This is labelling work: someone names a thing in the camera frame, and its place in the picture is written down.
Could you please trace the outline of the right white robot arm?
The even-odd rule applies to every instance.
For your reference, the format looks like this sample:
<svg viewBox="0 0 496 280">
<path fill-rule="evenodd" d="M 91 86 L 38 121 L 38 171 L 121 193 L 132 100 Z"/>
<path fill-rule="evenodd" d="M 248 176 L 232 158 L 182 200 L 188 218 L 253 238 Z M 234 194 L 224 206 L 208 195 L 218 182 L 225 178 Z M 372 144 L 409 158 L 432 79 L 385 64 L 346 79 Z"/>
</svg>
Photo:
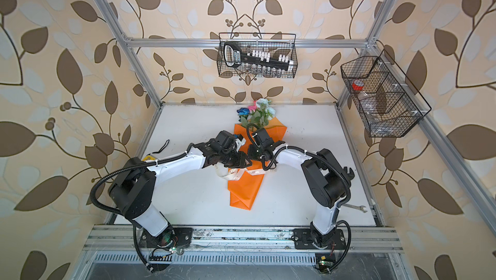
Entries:
<svg viewBox="0 0 496 280">
<path fill-rule="evenodd" d="M 340 225 L 350 231 L 350 224 L 338 216 L 343 205 L 351 199 L 351 181 L 355 178 L 351 168 L 342 167 L 328 149 L 312 153 L 284 141 L 276 142 L 266 129 L 255 124 L 249 124 L 246 131 L 251 143 L 248 157 L 261 162 L 263 170 L 286 165 L 303 173 L 317 202 L 310 224 L 310 237 L 317 248 L 329 246 Z"/>
</svg>

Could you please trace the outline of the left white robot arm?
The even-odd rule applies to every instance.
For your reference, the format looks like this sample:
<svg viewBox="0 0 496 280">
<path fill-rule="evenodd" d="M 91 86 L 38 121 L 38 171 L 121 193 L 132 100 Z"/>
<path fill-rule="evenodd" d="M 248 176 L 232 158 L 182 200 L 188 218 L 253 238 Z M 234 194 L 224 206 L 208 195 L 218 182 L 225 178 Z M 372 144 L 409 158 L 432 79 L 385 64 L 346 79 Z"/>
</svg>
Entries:
<svg viewBox="0 0 496 280">
<path fill-rule="evenodd" d="M 207 142 L 189 144 L 172 157 L 146 161 L 134 157 L 96 182 L 89 199 L 95 207 L 122 215 L 152 237 L 162 236 L 172 226 L 152 204 L 158 188 L 169 179 L 217 164 L 228 170 L 248 168 L 252 162 L 240 150 L 245 142 L 242 135 L 221 131 Z"/>
</svg>

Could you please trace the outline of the dark pink fake rose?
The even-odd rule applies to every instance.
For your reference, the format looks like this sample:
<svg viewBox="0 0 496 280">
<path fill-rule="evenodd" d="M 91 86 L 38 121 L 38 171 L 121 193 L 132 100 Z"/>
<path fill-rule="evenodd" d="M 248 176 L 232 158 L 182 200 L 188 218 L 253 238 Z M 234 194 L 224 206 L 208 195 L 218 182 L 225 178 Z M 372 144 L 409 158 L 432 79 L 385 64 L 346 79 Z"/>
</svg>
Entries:
<svg viewBox="0 0 496 280">
<path fill-rule="evenodd" d="M 254 113 L 258 109 L 257 102 L 254 101 L 252 105 L 248 107 L 249 113 Z"/>
</svg>

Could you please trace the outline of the pale blue fake flower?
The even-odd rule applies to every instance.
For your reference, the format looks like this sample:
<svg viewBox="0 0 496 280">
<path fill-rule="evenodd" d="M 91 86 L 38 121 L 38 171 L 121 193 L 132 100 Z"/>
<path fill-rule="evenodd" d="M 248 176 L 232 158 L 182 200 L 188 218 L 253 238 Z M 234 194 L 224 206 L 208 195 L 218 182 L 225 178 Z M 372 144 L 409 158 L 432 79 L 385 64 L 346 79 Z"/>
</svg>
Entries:
<svg viewBox="0 0 496 280">
<path fill-rule="evenodd" d="M 271 100 L 258 99 L 255 102 L 257 107 L 254 112 L 255 120 L 260 127 L 267 126 L 269 121 L 275 118 L 276 111 L 271 107 Z"/>
</svg>

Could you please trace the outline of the dark blue fake rose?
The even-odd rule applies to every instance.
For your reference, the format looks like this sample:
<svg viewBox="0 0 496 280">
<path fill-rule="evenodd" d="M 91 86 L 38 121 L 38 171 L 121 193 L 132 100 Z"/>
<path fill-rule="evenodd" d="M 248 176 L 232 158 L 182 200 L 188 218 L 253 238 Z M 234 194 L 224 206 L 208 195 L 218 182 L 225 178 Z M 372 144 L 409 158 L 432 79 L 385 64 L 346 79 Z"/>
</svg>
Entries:
<svg viewBox="0 0 496 280">
<path fill-rule="evenodd" d="M 248 118 L 250 116 L 250 110 L 248 108 L 240 108 L 236 112 L 238 113 L 240 125 L 246 127 L 249 123 Z"/>
</svg>

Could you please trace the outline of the orange wrapping paper sheet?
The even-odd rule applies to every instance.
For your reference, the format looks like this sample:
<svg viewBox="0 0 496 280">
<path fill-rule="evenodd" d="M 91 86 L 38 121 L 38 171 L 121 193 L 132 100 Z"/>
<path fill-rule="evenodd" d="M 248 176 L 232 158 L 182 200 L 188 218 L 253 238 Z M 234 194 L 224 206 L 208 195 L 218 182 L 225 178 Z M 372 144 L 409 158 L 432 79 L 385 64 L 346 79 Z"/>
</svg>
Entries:
<svg viewBox="0 0 496 280">
<path fill-rule="evenodd" d="M 264 129 L 274 142 L 278 142 L 284 139 L 287 127 L 277 118 L 273 118 Z M 231 207 L 250 210 L 253 206 L 266 172 L 263 171 L 260 161 L 252 161 L 252 163 L 239 180 L 228 182 Z"/>
</svg>

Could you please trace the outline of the white ribbon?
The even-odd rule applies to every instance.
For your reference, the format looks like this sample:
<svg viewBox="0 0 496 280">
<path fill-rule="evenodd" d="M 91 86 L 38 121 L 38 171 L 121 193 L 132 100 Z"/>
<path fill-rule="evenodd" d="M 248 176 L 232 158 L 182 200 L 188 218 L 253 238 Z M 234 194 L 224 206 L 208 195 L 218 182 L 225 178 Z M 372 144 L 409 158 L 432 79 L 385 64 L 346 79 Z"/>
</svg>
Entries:
<svg viewBox="0 0 496 280">
<path fill-rule="evenodd" d="M 227 168 L 223 164 L 214 165 L 216 174 L 224 180 L 238 181 L 244 174 L 251 176 L 265 175 L 269 171 L 263 170 L 260 162 L 255 162 L 247 168 Z"/>
</svg>

